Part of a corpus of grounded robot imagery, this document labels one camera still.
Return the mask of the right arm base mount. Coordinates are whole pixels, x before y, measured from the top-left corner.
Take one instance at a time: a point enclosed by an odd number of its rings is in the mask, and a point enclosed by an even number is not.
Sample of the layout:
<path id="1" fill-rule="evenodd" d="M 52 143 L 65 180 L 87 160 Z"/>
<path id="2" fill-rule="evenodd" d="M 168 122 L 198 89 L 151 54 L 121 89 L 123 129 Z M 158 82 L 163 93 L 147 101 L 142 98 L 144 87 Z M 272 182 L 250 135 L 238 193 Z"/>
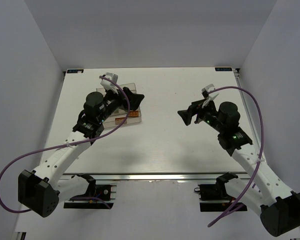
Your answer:
<path id="1" fill-rule="evenodd" d="M 225 183 L 238 179 L 232 172 L 227 172 L 216 178 L 215 183 L 202 183 L 194 188 L 199 195 L 199 206 L 202 213 L 224 212 L 236 198 L 226 192 Z"/>

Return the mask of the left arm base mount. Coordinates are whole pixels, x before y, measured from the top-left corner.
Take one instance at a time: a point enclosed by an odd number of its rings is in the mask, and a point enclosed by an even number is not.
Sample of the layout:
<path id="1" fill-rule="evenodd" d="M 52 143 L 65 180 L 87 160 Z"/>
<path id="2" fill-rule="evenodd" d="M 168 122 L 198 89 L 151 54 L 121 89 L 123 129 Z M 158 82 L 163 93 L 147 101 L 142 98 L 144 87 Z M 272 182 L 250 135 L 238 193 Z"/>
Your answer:
<path id="1" fill-rule="evenodd" d="M 84 193 L 76 194 L 63 204 L 64 209 L 85 209 L 85 210 L 111 210 L 116 199 L 117 186 L 114 184 L 97 182 L 91 175 L 77 174 L 88 183 Z"/>

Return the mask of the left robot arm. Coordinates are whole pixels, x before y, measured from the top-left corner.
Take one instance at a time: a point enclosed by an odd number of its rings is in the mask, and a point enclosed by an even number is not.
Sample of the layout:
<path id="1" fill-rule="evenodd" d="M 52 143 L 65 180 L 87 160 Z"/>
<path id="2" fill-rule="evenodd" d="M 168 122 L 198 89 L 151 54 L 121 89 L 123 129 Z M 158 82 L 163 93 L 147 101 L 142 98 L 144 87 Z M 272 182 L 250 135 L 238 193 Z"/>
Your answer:
<path id="1" fill-rule="evenodd" d="M 104 130 L 104 121 L 116 110 L 139 108 L 143 94 L 133 93 L 128 87 L 122 92 L 106 90 L 87 95 L 76 125 L 65 141 L 47 160 L 32 171 L 24 170 L 18 176 L 18 201 L 41 217 L 48 217 L 58 203 L 96 196 L 96 181 L 88 174 L 75 174 L 68 180 L 61 176 L 70 165 L 95 142 Z"/>

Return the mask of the orange lego with green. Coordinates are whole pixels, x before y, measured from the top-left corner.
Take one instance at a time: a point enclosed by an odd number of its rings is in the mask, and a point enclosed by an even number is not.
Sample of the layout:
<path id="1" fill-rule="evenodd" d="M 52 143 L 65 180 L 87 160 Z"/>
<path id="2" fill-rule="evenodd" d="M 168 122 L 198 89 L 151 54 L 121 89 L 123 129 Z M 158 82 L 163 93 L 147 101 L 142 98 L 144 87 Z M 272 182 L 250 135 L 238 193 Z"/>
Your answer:
<path id="1" fill-rule="evenodd" d="M 124 117 L 118 117 L 118 118 L 115 118 L 115 124 L 116 125 L 120 125 L 120 124 L 126 124 L 127 123 L 127 119 L 125 119 Z"/>

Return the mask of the orange lego plate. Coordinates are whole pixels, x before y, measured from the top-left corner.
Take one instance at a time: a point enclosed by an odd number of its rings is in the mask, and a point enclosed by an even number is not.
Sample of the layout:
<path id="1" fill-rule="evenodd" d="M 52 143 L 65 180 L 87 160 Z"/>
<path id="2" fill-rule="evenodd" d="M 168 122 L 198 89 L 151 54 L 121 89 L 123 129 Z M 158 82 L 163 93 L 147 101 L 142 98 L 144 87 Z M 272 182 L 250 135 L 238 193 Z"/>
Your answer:
<path id="1" fill-rule="evenodd" d="M 139 112 L 138 111 L 130 111 L 128 116 L 130 118 L 138 118 L 139 117 Z"/>

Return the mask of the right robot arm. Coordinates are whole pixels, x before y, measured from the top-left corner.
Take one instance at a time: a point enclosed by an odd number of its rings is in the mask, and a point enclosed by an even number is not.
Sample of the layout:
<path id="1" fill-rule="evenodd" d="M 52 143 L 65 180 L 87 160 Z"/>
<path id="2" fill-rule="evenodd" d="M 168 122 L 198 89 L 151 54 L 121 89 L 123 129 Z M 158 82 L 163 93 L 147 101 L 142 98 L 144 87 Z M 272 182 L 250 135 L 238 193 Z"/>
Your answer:
<path id="1" fill-rule="evenodd" d="M 222 195 L 229 195 L 260 217 L 263 227 L 274 237 L 300 227 L 300 192 L 286 185 L 257 152 L 252 139 L 240 128 L 240 113 L 236 104 L 223 102 L 216 108 L 213 101 L 192 102 L 178 115 L 186 126 L 196 117 L 195 124 L 207 123 L 218 132 L 220 146 L 250 176 L 256 188 L 241 194 L 246 184 L 235 174 L 225 173 L 216 179 Z"/>

